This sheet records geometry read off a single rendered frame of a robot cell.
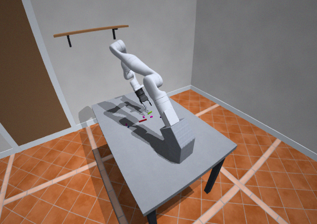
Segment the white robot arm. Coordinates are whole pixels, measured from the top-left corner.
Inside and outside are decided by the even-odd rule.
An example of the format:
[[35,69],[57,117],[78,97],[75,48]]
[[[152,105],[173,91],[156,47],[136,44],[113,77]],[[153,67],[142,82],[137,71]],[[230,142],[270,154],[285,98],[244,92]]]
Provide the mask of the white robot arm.
[[133,80],[130,81],[132,87],[139,84],[135,72],[145,76],[143,84],[153,100],[165,126],[169,127],[179,122],[166,92],[158,89],[163,84],[161,76],[146,66],[135,55],[127,54],[126,46],[122,40],[118,40],[111,44],[109,49],[121,60],[124,78],[129,80],[133,77]]

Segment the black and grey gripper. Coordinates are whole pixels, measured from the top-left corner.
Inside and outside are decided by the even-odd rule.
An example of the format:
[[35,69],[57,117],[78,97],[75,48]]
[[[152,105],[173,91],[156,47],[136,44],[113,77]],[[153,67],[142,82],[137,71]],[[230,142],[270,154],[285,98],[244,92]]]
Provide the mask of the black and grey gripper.
[[140,103],[144,105],[145,109],[147,109],[144,102],[149,101],[151,106],[152,106],[152,103],[150,102],[150,99],[148,99],[148,97],[145,95],[145,92],[142,89],[143,87],[144,87],[144,85],[137,84],[137,85],[133,86],[133,90],[134,90],[135,94],[137,95],[137,97],[139,98]]

